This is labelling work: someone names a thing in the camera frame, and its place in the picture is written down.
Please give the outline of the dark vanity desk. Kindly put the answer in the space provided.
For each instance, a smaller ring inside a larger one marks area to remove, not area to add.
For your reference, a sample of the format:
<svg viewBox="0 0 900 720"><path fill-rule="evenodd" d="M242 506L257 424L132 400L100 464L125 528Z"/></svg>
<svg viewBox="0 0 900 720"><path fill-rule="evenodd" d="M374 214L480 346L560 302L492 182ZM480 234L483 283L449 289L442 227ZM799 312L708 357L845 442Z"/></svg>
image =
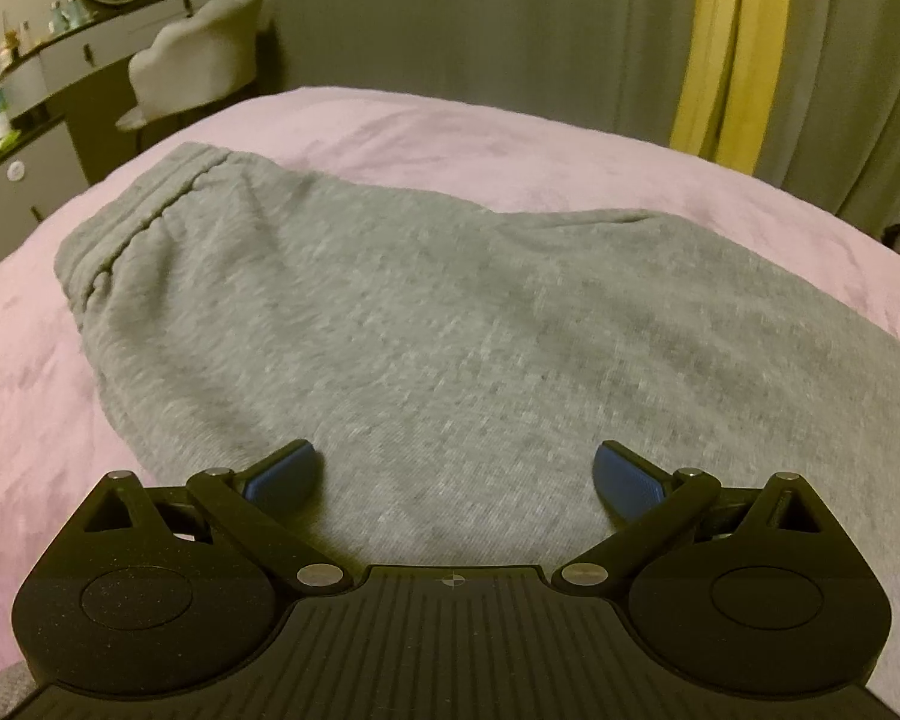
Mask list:
<svg viewBox="0 0 900 720"><path fill-rule="evenodd" d="M115 121L131 107L126 62L211 0L160 0L58 37L6 71L22 130L0 154L0 262L58 208L128 158Z"/></svg>

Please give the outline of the yellow curtain strip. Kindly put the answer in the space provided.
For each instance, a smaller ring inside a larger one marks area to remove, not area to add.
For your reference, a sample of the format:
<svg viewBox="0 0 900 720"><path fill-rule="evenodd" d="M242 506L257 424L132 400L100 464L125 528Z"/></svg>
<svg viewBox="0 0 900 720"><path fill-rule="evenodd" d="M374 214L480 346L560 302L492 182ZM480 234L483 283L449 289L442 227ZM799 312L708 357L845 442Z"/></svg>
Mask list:
<svg viewBox="0 0 900 720"><path fill-rule="evenodd" d="M670 146L756 171L781 79L792 0L692 0L691 43Z"/></svg>

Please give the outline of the grey sweatpants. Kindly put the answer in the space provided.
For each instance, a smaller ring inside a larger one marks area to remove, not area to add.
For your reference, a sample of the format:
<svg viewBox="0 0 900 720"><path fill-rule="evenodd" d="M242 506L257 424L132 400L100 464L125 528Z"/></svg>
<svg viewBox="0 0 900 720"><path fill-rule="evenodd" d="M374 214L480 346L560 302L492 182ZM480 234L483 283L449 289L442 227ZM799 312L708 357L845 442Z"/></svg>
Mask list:
<svg viewBox="0 0 900 720"><path fill-rule="evenodd" d="M295 439L297 517L351 566L569 561L608 533L600 442L730 486L802 473L893 605L900 341L705 227L496 213L187 145L55 263L113 429L160 483Z"/></svg>

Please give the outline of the pink bed blanket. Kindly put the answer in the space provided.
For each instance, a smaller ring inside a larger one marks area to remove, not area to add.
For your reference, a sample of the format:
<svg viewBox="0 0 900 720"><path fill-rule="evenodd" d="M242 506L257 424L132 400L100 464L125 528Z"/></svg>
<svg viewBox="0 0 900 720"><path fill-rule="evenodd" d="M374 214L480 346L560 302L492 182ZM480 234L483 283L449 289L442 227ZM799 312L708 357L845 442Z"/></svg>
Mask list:
<svg viewBox="0 0 900 720"><path fill-rule="evenodd" d="M499 211L645 208L683 216L805 278L900 341L900 256L816 206L687 154L492 107L313 88L239 104L190 142ZM157 163L149 149L55 211L0 263L0 671L9 610L92 476L126 463L53 273L59 244Z"/></svg>

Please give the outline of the grey-green curtain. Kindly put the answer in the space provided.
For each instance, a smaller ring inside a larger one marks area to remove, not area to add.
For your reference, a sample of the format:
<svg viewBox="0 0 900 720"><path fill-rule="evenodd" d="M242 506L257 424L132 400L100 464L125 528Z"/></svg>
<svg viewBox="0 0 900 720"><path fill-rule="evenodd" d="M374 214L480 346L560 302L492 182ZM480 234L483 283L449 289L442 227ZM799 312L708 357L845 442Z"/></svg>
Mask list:
<svg viewBox="0 0 900 720"><path fill-rule="evenodd" d="M671 148L692 0L265 5L273 88L424 94ZM900 0L792 0L769 127L748 176L860 231L900 221Z"/></svg>

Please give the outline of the grey upholstered chair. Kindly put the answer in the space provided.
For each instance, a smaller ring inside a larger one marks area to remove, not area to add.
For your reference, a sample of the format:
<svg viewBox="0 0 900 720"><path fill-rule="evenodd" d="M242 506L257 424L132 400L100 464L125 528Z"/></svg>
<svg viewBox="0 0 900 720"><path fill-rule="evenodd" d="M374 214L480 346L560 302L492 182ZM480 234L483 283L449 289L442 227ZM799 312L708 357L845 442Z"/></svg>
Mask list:
<svg viewBox="0 0 900 720"><path fill-rule="evenodd" d="M256 82L256 27L263 0L211 0L173 21L134 54L128 80L136 106L115 122L141 132L152 122L230 98Z"/></svg>

